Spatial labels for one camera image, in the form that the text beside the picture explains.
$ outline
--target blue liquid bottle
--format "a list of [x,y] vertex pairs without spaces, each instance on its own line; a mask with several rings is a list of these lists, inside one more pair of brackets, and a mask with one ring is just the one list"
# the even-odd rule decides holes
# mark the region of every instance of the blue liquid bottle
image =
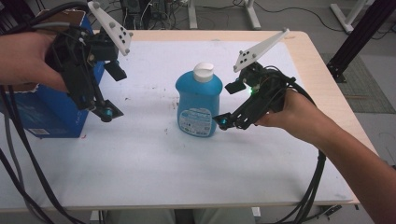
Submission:
[[181,131],[197,137],[210,137],[217,124],[212,119],[219,114],[221,80],[213,74],[213,64],[198,63],[176,82],[180,94],[177,123]]

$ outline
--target finger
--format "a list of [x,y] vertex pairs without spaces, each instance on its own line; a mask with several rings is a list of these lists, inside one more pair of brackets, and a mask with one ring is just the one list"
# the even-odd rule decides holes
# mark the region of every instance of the finger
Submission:
[[61,74],[57,73],[46,64],[43,64],[40,74],[35,76],[35,80],[33,81],[51,87],[57,91],[67,92],[67,88]]

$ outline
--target bottle label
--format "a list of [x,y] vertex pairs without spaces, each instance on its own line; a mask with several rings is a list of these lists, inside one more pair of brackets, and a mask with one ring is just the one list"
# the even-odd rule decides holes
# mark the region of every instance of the bottle label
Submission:
[[178,118],[181,130],[196,136],[209,136],[212,126],[212,114],[205,108],[183,110]]

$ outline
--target white table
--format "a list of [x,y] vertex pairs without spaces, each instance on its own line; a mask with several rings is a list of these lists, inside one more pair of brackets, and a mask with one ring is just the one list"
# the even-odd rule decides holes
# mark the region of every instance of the white table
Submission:
[[[315,148],[279,129],[253,126],[246,131],[217,130],[213,137],[202,139],[184,134],[177,127],[178,95],[174,85],[183,72],[200,61],[209,61],[218,64],[215,74],[225,85],[237,77],[232,65],[238,50],[257,41],[219,40],[263,40],[273,34],[134,32],[134,41],[138,43],[132,44],[130,56],[120,57],[120,65],[128,78],[114,82],[105,75],[101,83],[105,98],[125,116],[103,123],[89,115],[78,139],[29,137],[60,203],[68,209],[113,209],[292,205],[299,202],[315,169],[318,155]],[[200,42],[178,41],[180,39]],[[313,85],[317,79],[326,82],[331,76],[319,61],[309,38],[304,33],[291,32],[283,43],[281,51],[286,49],[291,57],[280,55],[286,57],[285,63],[292,60],[295,66],[274,59],[279,57],[281,51],[278,49],[265,55],[263,63],[279,62],[279,68],[284,68],[286,74],[299,74],[319,108],[373,148],[340,91],[334,89],[335,84]],[[302,49],[299,54],[295,53],[297,48]],[[228,95],[224,91],[220,113],[234,111],[247,99],[242,94]],[[325,100],[329,95],[333,101]],[[4,131],[0,135],[1,148],[7,148]],[[15,146],[21,148],[21,143],[15,142]],[[17,154],[27,191],[42,207],[51,208],[26,152],[18,150]],[[0,210],[24,210],[21,196],[4,169],[0,169],[0,176]],[[354,195],[327,161],[316,204],[350,202],[356,202]]]

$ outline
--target human hand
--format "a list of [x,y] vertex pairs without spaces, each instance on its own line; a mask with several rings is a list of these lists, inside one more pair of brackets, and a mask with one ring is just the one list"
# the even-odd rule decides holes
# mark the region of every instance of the human hand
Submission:
[[266,114],[256,124],[284,129],[294,137],[315,146],[340,129],[332,119],[292,89],[286,91],[282,111]]
[[0,36],[0,84],[34,82],[67,91],[61,75],[45,63],[53,38],[40,33]]

